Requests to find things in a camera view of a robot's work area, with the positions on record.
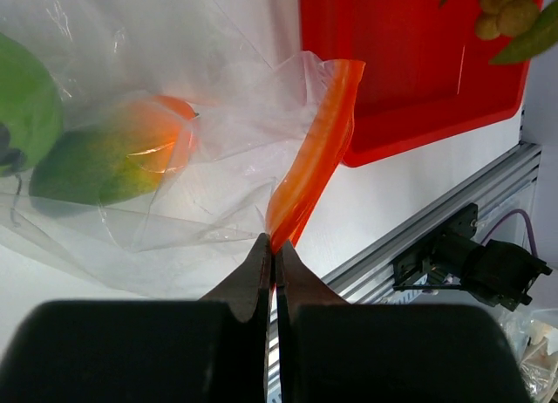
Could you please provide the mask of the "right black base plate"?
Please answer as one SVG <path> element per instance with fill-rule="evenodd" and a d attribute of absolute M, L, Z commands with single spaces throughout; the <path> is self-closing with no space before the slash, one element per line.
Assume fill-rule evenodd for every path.
<path fill-rule="evenodd" d="M 463 290 L 435 256 L 438 243 L 445 236 L 444 231 L 424 235 L 391 261 L 395 291 Z"/>

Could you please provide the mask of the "brown toy longan bunch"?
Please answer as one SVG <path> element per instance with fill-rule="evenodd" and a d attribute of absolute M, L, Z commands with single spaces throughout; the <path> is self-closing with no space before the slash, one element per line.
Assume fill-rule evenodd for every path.
<path fill-rule="evenodd" d="M 538 0 L 477 0 L 480 14 L 474 33 L 482 41 L 507 38 L 492 65 L 515 65 L 557 46 L 557 1 L 541 6 Z"/>

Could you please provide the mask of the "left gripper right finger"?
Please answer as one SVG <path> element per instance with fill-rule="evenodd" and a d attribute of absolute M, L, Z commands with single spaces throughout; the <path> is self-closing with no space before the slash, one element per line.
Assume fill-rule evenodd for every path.
<path fill-rule="evenodd" d="M 481 308 L 349 304 L 290 243 L 275 271 L 283 401 L 529 401 L 503 331 Z"/>

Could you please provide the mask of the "aluminium rail frame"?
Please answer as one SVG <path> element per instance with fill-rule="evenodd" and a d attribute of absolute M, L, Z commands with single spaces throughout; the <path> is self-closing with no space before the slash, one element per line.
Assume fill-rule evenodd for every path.
<path fill-rule="evenodd" d="M 470 305 L 489 314 L 491 306 L 464 291 L 395 291 L 391 261 L 422 236 L 444 226 L 475 241 L 480 211 L 534 182 L 540 161 L 538 146 L 522 143 L 515 147 L 329 275 L 329 288 L 349 304 Z M 273 351 L 276 360 L 272 365 L 268 399 L 285 402 L 281 392 L 278 321 L 272 324 L 272 333 L 277 344 Z"/>

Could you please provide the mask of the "green orange toy mango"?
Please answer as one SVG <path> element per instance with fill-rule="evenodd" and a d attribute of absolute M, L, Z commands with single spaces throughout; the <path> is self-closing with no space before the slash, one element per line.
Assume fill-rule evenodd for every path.
<path fill-rule="evenodd" d="M 88 206 L 151 194 L 187 165 L 195 116 L 186 101 L 164 95 L 122 102 L 65 133 L 34 168 L 29 194 Z"/>

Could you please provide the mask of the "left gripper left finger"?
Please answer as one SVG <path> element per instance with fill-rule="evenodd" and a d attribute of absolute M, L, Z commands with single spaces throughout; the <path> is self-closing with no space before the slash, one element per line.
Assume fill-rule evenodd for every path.
<path fill-rule="evenodd" d="M 263 402 L 272 255 L 244 262 L 197 300 L 50 301 L 1 362 L 4 402 Z"/>

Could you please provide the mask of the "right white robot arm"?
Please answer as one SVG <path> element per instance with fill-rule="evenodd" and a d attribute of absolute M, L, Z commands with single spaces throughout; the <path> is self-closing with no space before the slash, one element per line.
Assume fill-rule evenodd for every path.
<path fill-rule="evenodd" d="M 491 237 L 502 223 L 515 215 L 525 223 L 529 249 Z M 535 281 L 553 272 L 538 257 L 533 224 L 527 212 L 520 208 L 502 216 L 482 242 L 475 242 L 448 226 L 438 229 L 429 256 L 433 268 L 457 280 L 439 285 L 439 290 L 464 291 L 485 305 L 499 305 L 509 311 L 530 304 L 529 291 Z"/>

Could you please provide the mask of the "clear orange zip top bag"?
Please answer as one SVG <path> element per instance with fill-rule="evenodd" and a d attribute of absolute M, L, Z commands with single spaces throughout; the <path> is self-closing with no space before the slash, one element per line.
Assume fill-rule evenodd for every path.
<path fill-rule="evenodd" d="M 144 297 L 200 297 L 260 234 L 274 249 L 298 240 L 350 143 L 364 63 L 296 51 L 271 65 L 222 6 L 1 0 L 1 36 L 58 87 L 57 142 L 135 99 L 174 97 L 196 113 L 187 165 L 151 194 L 99 206 L 34 198 L 41 161 L 1 176 L 2 257 Z"/>

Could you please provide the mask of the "red plastic tray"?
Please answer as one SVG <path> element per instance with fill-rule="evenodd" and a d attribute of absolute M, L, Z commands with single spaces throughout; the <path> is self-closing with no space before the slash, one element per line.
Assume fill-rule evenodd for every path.
<path fill-rule="evenodd" d="M 360 167 L 512 118 L 528 63 L 495 65 L 506 38 L 478 39 L 477 0 L 299 0 L 319 58 L 365 64 L 344 155 Z"/>

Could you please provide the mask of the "green toy watermelon ball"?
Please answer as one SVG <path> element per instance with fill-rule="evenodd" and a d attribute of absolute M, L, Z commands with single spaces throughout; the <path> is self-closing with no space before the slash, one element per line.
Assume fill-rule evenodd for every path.
<path fill-rule="evenodd" d="M 1 176 L 36 166 L 63 132 L 63 104 L 43 63 L 1 36 Z"/>

